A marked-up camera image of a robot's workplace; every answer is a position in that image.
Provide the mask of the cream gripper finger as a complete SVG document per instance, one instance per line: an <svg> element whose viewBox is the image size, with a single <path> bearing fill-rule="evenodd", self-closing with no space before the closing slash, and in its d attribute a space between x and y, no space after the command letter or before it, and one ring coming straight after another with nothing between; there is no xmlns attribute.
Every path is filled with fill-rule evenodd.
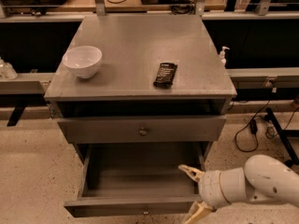
<svg viewBox="0 0 299 224"><path fill-rule="evenodd" d="M209 206L205 202L195 201L183 219L183 224L196 224L200 219L208 216L214 210L213 207Z"/></svg>
<svg viewBox="0 0 299 224"><path fill-rule="evenodd" d="M185 164L181 164L178 168L194 182L199 182L201 177L204 175L203 171Z"/></svg>

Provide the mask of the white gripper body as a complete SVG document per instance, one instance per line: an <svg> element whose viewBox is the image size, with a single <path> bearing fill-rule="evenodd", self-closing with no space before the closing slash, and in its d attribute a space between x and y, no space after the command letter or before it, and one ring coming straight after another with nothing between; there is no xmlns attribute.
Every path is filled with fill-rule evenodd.
<svg viewBox="0 0 299 224"><path fill-rule="evenodd" d="M247 199L246 178L242 168L207 171L198 183L202 200L213 208L222 208Z"/></svg>

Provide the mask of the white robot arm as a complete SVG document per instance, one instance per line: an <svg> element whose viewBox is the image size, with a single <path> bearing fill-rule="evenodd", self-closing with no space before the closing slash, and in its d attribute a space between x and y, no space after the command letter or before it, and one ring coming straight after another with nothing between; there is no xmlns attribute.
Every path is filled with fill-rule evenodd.
<svg viewBox="0 0 299 224"><path fill-rule="evenodd" d="M183 171L198 184L195 200L182 224L196 224L200 219L233 203L289 203L299 206L299 175L284 163L254 155L243 167L226 171L201 171L181 164Z"/></svg>

